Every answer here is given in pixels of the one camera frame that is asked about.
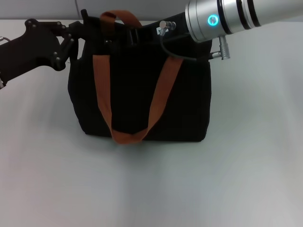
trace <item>table surface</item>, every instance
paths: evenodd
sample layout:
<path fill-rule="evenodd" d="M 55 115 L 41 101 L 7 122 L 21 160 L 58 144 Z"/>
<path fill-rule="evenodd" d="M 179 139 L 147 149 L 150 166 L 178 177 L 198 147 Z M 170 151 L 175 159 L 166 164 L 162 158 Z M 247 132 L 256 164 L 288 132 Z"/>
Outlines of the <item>table surface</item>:
<path fill-rule="evenodd" d="M 2 36 L 24 31 L 24 20 L 0 21 Z M 227 40 L 232 58 L 211 61 L 201 143 L 120 146 L 85 135 L 68 64 L 10 81 L 0 91 L 0 226 L 302 226 L 303 23 Z"/>

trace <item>orange strap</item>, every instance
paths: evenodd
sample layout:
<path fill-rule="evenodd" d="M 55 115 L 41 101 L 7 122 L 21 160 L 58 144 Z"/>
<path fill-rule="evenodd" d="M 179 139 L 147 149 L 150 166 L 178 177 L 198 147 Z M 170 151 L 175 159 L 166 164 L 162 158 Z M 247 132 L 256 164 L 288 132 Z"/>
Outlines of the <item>orange strap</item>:
<path fill-rule="evenodd" d="M 101 15 L 101 20 L 113 23 L 119 17 L 124 23 L 138 27 L 140 22 L 127 11 L 114 10 Z M 112 110 L 110 104 L 110 55 L 94 55 L 94 77 L 97 91 L 98 107 L 107 123 L 113 140 L 120 144 L 138 143 L 144 139 L 150 129 L 161 118 L 171 89 L 177 78 L 183 59 L 168 57 L 160 73 L 151 102 L 148 127 L 136 134 L 116 131 L 112 128 Z"/>

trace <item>background wall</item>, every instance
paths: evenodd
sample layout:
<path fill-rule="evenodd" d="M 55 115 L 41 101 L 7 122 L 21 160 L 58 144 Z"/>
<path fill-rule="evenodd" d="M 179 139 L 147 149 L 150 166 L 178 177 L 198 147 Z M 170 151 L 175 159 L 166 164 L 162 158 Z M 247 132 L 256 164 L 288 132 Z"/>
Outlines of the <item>background wall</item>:
<path fill-rule="evenodd" d="M 0 19 L 79 19 L 79 10 L 99 16 L 126 9 L 141 20 L 158 20 L 184 12 L 188 0 L 0 0 Z M 303 21 L 297 17 L 289 21 Z"/>

